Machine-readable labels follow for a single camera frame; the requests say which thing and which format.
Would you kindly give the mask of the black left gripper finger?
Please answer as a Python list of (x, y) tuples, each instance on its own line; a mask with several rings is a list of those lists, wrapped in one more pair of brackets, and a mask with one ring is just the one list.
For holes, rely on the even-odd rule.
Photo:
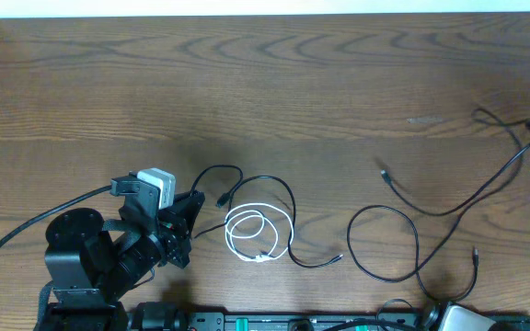
[(189, 191), (184, 200), (184, 219), (186, 224), (186, 236), (192, 237), (193, 226), (205, 202), (205, 195), (200, 191)]
[(204, 202), (205, 195), (198, 190), (180, 193), (175, 196), (170, 211), (179, 216), (197, 216)]

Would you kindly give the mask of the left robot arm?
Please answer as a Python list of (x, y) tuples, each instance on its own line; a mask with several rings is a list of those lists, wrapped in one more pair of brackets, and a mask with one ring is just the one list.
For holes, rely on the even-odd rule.
[(190, 318), (174, 303), (142, 302), (127, 313), (121, 297), (151, 280), (154, 269), (190, 262), (190, 233), (205, 196), (178, 194), (157, 214), (157, 234), (122, 206), (105, 220), (90, 208), (56, 217), (46, 230), (45, 263), (52, 280), (40, 292), (39, 330), (187, 330)]

